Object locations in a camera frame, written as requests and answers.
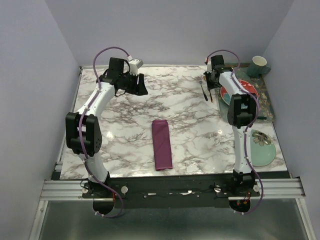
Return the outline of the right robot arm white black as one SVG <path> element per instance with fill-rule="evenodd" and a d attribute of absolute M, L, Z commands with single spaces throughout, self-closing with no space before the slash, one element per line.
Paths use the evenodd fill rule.
<path fill-rule="evenodd" d="M 204 73 L 207 89 L 223 87 L 230 96 L 227 121 L 232 126 L 235 164 L 227 190 L 241 196 L 253 189 L 256 180 L 251 158 L 252 125 L 257 119 L 257 98 L 245 90 L 236 78 L 235 70 L 225 65 L 222 55 L 208 56 Z"/>

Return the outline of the purple cloth napkin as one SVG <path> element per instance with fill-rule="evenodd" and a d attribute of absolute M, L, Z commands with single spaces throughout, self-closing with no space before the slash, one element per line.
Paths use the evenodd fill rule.
<path fill-rule="evenodd" d="M 154 164 L 156 171 L 173 168 L 169 124 L 165 119 L 154 120 L 151 124 Z"/>

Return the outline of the silver fork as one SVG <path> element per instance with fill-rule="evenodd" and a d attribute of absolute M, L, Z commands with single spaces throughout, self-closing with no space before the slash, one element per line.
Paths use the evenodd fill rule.
<path fill-rule="evenodd" d="M 205 90 L 204 90 L 203 78 L 202 78 L 202 77 L 197 77 L 196 80 L 197 80 L 197 82 L 199 83 L 199 85 L 200 85 L 200 87 L 201 87 L 201 90 L 202 90 L 202 94 L 203 94 L 203 96 L 204 96 L 204 99 L 205 99 L 206 101 L 208 101 L 208 97 L 207 97 L 207 95 L 206 95 L 206 93 L 205 93 Z"/>

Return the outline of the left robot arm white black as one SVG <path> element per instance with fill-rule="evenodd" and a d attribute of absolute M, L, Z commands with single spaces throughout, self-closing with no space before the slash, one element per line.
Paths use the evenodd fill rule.
<path fill-rule="evenodd" d="M 89 99 L 77 112 L 65 117 L 66 146 L 83 161 L 89 180 L 95 182 L 93 191 L 101 198 L 110 194 L 111 185 L 106 182 L 109 172 L 100 154 L 103 138 L 99 118 L 119 90 L 136 96 L 148 94 L 144 74 L 138 73 L 142 65 L 142 60 L 131 56 L 110 58 L 108 69 L 99 76 Z"/>

